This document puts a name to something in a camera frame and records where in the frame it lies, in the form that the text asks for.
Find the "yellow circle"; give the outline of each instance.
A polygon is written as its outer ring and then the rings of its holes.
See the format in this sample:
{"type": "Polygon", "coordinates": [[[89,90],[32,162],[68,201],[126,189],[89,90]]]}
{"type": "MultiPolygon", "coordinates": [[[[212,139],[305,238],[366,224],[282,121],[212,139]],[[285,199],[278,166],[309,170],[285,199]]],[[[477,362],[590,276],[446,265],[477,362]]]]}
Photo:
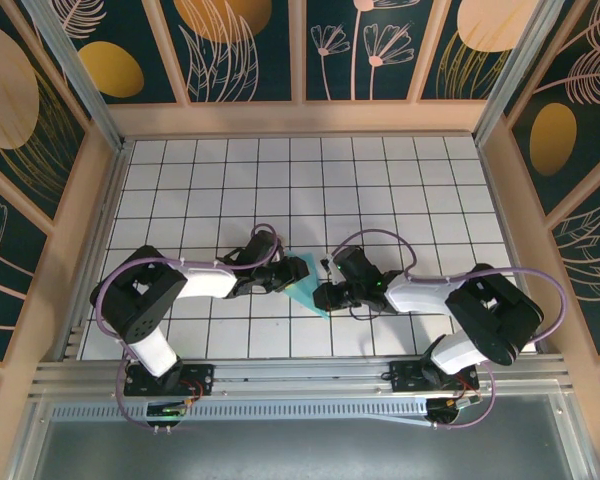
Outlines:
{"type": "Polygon", "coordinates": [[[531,164],[540,175],[549,177],[567,163],[576,143],[578,125],[569,107],[546,105],[531,127],[531,164]]]}
{"type": "MultiPolygon", "coordinates": [[[[174,3],[187,26],[199,36],[219,43],[232,43],[241,38],[240,32],[236,33],[229,22],[225,0],[174,0],[174,3]]],[[[238,25],[240,17],[244,18],[254,37],[271,18],[271,0],[226,0],[226,3],[238,25]]]]}
{"type": "Polygon", "coordinates": [[[93,42],[78,52],[96,88],[117,98],[133,97],[144,87],[138,62],[124,49],[109,42],[93,42]]]}
{"type": "Polygon", "coordinates": [[[538,0],[462,0],[458,35],[479,52],[504,52],[516,46],[538,0]]]}
{"type": "Polygon", "coordinates": [[[36,72],[18,44],[0,30],[0,148],[24,145],[38,123],[36,72]]]}

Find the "white grid mat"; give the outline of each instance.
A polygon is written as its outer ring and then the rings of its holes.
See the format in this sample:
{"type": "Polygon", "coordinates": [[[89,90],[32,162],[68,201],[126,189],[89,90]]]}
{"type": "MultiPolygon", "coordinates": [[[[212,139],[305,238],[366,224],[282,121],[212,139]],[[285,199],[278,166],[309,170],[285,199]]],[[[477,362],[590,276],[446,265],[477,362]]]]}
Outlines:
{"type": "MultiPolygon", "coordinates": [[[[145,243],[210,261],[245,246],[260,222],[312,253],[322,280],[327,249],[361,228],[412,242],[417,274],[510,266],[471,137],[256,138],[137,142],[102,274],[145,243]]],[[[359,244],[381,271],[410,261],[393,238],[359,244]]],[[[78,358],[120,358],[88,323],[78,358]]],[[[348,311],[325,320],[269,294],[177,300],[160,328],[182,358],[228,359],[421,354],[458,325],[441,315],[357,321],[348,311]]]]}

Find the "dark teal wallpaper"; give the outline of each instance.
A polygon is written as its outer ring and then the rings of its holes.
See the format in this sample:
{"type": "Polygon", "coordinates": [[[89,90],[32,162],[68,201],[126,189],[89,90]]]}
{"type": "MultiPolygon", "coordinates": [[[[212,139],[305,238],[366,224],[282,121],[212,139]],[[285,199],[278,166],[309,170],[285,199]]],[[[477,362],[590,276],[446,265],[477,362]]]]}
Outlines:
{"type": "Polygon", "coordinates": [[[553,236],[600,354],[600,187],[554,228],[553,236]]]}
{"type": "Polygon", "coordinates": [[[452,0],[424,100],[486,100],[536,2],[452,0]]]}
{"type": "Polygon", "coordinates": [[[545,213],[600,162],[600,0],[593,0],[512,128],[545,213]]]}
{"type": "Polygon", "coordinates": [[[308,0],[307,100],[404,100],[431,5],[308,0]]]}
{"type": "Polygon", "coordinates": [[[46,235],[0,196],[0,361],[38,266],[46,235]]]}
{"type": "MultiPolygon", "coordinates": [[[[31,21],[20,0],[18,3],[31,21]]],[[[175,102],[140,0],[50,3],[105,102],[175,102]]]]}
{"type": "Polygon", "coordinates": [[[558,33],[558,30],[560,30],[562,22],[564,22],[565,17],[571,10],[571,7],[573,7],[573,2],[575,2],[575,0],[564,0],[556,22],[553,24],[553,27],[551,27],[551,30],[549,30],[549,33],[545,37],[544,42],[542,42],[542,46],[540,47],[540,50],[538,51],[535,59],[533,60],[529,68],[527,68],[524,77],[522,77],[522,80],[520,80],[520,84],[516,88],[515,92],[513,92],[513,95],[511,95],[511,98],[509,99],[509,103],[507,103],[507,106],[504,108],[504,114],[506,116],[509,116],[509,113],[511,113],[511,109],[513,109],[513,107],[518,101],[518,98],[520,98],[522,91],[527,86],[527,80],[529,80],[531,72],[535,71],[535,69],[538,67],[538,64],[542,60],[542,57],[544,57],[547,48],[549,48],[549,45],[553,41],[553,38],[556,36],[556,33],[558,33]]]}
{"type": "Polygon", "coordinates": [[[83,138],[83,128],[0,8],[0,172],[53,218],[83,138]]]}
{"type": "Polygon", "coordinates": [[[287,0],[161,0],[192,102],[291,100],[287,0]]]}

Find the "white tile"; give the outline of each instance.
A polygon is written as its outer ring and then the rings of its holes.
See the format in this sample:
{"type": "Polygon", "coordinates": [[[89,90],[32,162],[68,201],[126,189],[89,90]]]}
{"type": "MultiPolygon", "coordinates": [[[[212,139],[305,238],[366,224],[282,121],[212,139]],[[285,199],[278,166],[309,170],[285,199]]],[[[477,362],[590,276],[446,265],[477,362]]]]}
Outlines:
{"type": "Polygon", "coordinates": [[[282,242],[283,247],[290,245],[290,232],[289,232],[289,217],[256,217],[256,225],[260,223],[267,223],[271,225],[276,235],[282,242]]]}
{"type": "Polygon", "coordinates": [[[411,137],[384,137],[387,160],[415,160],[416,149],[411,137]]]}
{"type": "Polygon", "coordinates": [[[147,244],[160,248],[180,248],[184,218],[153,218],[147,244]]]}
{"type": "Polygon", "coordinates": [[[251,316],[260,318],[288,317],[290,312],[289,302],[289,297],[284,293],[254,294],[251,297],[251,316]]]}
{"type": "Polygon", "coordinates": [[[251,239],[251,230],[255,225],[253,217],[220,218],[219,247],[246,247],[251,239]]]}
{"type": "Polygon", "coordinates": [[[172,320],[169,345],[184,359],[202,359],[207,353],[208,320],[172,320]]]}
{"type": "Polygon", "coordinates": [[[458,193],[465,212],[493,212],[493,201],[486,186],[459,186],[458,193]]]}
{"type": "Polygon", "coordinates": [[[102,276],[100,278],[102,279],[107,277],[111,272],[122,265],[122,262],[129,258],[133,252],[135,252],[135,249],[109,250],[107,252],[107,259],[104,262],[104,268],[102,269],[102,276]]]}
{"type": "Polygon", "coordinates": [[[418,162],[414,160],[391,161],[387,162],[387,165],[389,165],[391,185],[422,185],[418,162]]]}
{"type": "Polygon", "coordinates": [[[503,243],[476,243],[473,245],[478,263],[488,263],[492,267],[510,267],[511,260],[503,243]]]}
{"type": "MultiPolygon", "coordinates": [[[[213,261],[213,254],[205,261],[213,261]]],[[[171,318],[209,318],[211,312],[211,297],[178,298],[171,307],[171,318]]]]}
{"type": "Polygon", "coordinates": [[[495,213],[468,213],[466,215],[467,227],[471,241],[502,242],[502,232],[495,213]]]}
{"type": "Polygon", "coordinates": [[[419,163],[424,185],[454,185],[453,173],[448,160],[430,160],[419,163]]]}
{"type": "Polygon", "coordinates": [[[96,321],[89,322],[82,360],[119,360],[120,358],[122,358],[122,346],[102,333],[96,321]]]}
{"type": "Polygon", "coordinates": [[[211,320],[207,358],[247,358],[249,320],[211,320]]]}
{"type": "Polygon", "coordinates": [[[364,254],[381,273],[388,270],[401,270],[400,247],[397,245],[368,246],[364,247],[364,254]]]}
{"type": "Polygon", "coordinates": [[[214,247],[218,239],[219,218],[187,218],[182,247],[214,247]]]}
{"type": "Polygon", "coordinates": [[[288,186],[289,162],[267,163],[258,166],[258,188],[288,186]]]}
{"type": "Polygon", "coordinates": [[[116,220],[109,248],[136,249],[144,245],[148,230],[148,218],[116,220]]]}
{"type": "Polygon", "coordinates": [[[250,216],[256,210],[255,188],[225,190],[222,196],[222,216],[250,216]]]}
{"type": "Polygon", "coordinates": [[[188,199],[187,190],[158,190],[151,216],[184,217],[188,199]]]}
{"type": "Polygon", "coordinates": [[[451,320],[446,315],[411,315],[416,337],[416,353],[422,355],[440,335],[451,335],[451,320]]]}
{"type": "MultiPolygon", "coordinates": [[[[327,216],[327,245],[340,245],[356,232],[360,231],[360,217],[358,215],[327,216]]],[[[349,245],[361,245],[360,237],[353,239],[349,245]]]]}
{"type": "Polygon", "coordinates": [[[356,187],[329,187],[324,189],[327,215],[358,213],[356,187]]]}
{"type": "MultiPolygon", "coordinates": [[[[362,229],[370,228],[387,230],[391,233],[398,233],[396,229],[396,219],[393,215],[362,215],[362,229]]],[[[366,245],[397,245],[398,240],[395,237],[383,233],[365,233],[362,235],[366,245]]]]}
{"type": "Polygon", "coordinates": [[[356,162],[356,178],[360,186],[389,185],[387,164],[384,162],[356,162]]]}
{"type": "Polygon", "coordinates": [[[319,138],[292,138],[291,139],[291,160],[321,160],[319,138]]]}
{"type": "Polygon", "coordinates": [[[322,188],[292,188],[291,215],[324,215],[322,188]]]}
{"type": "Polygon", "coordinates": [[[428,213],[422,187],[391,187],[396,213],[428,213]]]}
{"type": "Polygon", "coordinates": [[[193,165],[187,164],[165,164],[160,171],[160,182],[158,188],[169,190],[175,188],[189,188],[191,184],[191,170],[193,165]]]}
{"type": "Polygon", "coordinates": [[[322,158],[327,160],[353,160],[351,138],[323,138],[322,158]]]}
{"type": "MultiPolygon", "coordinates": [[[[414,275],[440,275],[440,264],[438,262],[438,252],[434,245],[413,245],[416,252],[417,263],[410,270],[414,275]]],[[[405,268],[412,262],[411,252],[407,247],[400,247],[402,259],[405,268]]]]}
{"type": "Polygon", "coordinates": [[[129,190],[122,193],[118,218],[143,218],[151,216],[153,199],[156,192],[153,190],[129,190]]]}
{"type": "Polygon", "coordinates": [[[256,203],[258,215],[289,215],[289,189],[258,189],[256,203]]]}
{"type": "Polygon", "coordinates": [[[331,327],[322,317],[291,320],[292,357],[331,356],[331,327]]]}
{"type": "Polygon", "coordinates": [[[224,173],[225,188],[255,188],[256,163],[227,163],[224,173]]]}
{"type": "Polygon", "coordinates": [[[396,215],[398,233],[409,243],[433,243],[429,215],[396,215]]]}
{"type": "Polygon", "coordinates": [[[211,318],[249,318],[251,295],[236,298],[214,298],[211,305],[211,318]]]}
{"type": "Polygon", "coordinates": [[[326,238],[324,228],[322,216],[291,217],[290,245],[293,247],[324,245],[326,238]]]}
{"type": "Polygon", "coordinates": [[[393,213],[393,200],[388,187],[359,187],[358,197],[360,198],[360,213],[393,213]]]}
{"type": "Polygon", "coordinates": [[[326,187],[355,187],[353,162],[325,162],[322,165],[326,187]]]}
{"type": "Polygon", "coordinates": [[[291,164],[292,187],[322,187],[322,163],[302,162],[291,164]]]}
{"type": "Polygon", "coordinates": [[[443,275],[469,272],[476,266],[473,250],[468,243],[462,245],[436,245],[443,275]]]}
{"type": "Polygon", "coordinates": [[[162,163],[164,140],[138,141],[133,149],[131,163],[162,163]]]}
{"type": "Polygon", "coordinates": [[[462,214],[433,214],[431,223],[436,243],[469,243],[462,214]]]}
{"type": "Polygon", "coordinates": [[[414,355],[409,315],[382,315],[373,319],[376,355],[414,355]]]}
{"type": "Polygon", "coordinates": [[[333,355],[356,357],[373,355],[371,322],[351,317],[333,317],[333,355]]]}
{"type": "Polygon", "coordinates": [[[445,137],[449,158],[478,158],[476,146],[472,137],[445,137]]]}
{"type": "Polygon", "coordinates": [[[125,190],[155,190],[161,165],[131,165],[124,184],[125,190]]]}
{"type": "Polygon", "coordinates": [[[257,162],[257,138],[232,138],[227,149],[227,162],[257,162]]]}
{"type": "Polygon", "coordinates": [[[254,318],[249,336],[249,358],[289,357],[289,319],[254,318]]]}
{"type": "Polygon", "coordinates": [[[196,163],[193,166],[191,188],[222,188],[224,164],[196,163]]]}
{"type": "Polygon", "coordinates": [[[416,152],[420,160],[441,160],[448,158],[442,137],[415,137],[416,152]]]}
{"type": "Polygon", "coordinates": [[[217,217],[222,205],[222,190],[191,190],[187,217],[217,217]]]}
{"type": "Polygon", "coordinates": [[[461,212],[460,199],[456,187],[424,187],[427,205],[431,213],[461,212]]]}
{"type": "Polygon", "coordinates": [[[458,185],[486,185],[479,160],[451,160],[451,166],[458,185]]]}
{"type": "Polygon", "coordinates": [[[320,247],[293,247],[291,250],[298,256],[301,255],[311,255],[313,257],[313,263],[316,269],[316,275],[320,280],[327,279],[327,272],[322,265],[320,265],[320,260],[327,256],[327,248],[326,246],[320,247]]]}
{"type": "Polygon", "coordinates": [[[164,163],[193,163],[197,140],[168,140],[164,163]]]}
{"type": "Polygon", "coordinates": [[[288,162],[289,139],[261,138],[259,158],[261,162],[288,162]]]}
{"type": "Polygon", "coordinates": [[[382,144],[382,138],[354,138],[353,155],[356,160],[384,160],[384,145],[382,144]]]}
{"type": "Polygon", "coordinates": [[[226,158],[226,140],[198,140],[196,163],[224,163],[226,158]]]}

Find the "black wire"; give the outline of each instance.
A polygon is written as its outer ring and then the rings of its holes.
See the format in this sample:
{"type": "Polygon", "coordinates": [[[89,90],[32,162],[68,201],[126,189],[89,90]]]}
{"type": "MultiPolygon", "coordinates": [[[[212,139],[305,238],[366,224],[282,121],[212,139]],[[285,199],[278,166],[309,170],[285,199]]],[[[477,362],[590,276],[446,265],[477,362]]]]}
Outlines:
{"type": "Polygon", "coordinates": [[[361,322],[369,322],[374,318],[378,318],[380,316],[379,313],[376,313],[374,316],[369,315],[368,317],[358,317],[355,313],[353,313],[353,307],[349,307],[349,315],[361,322]]]}

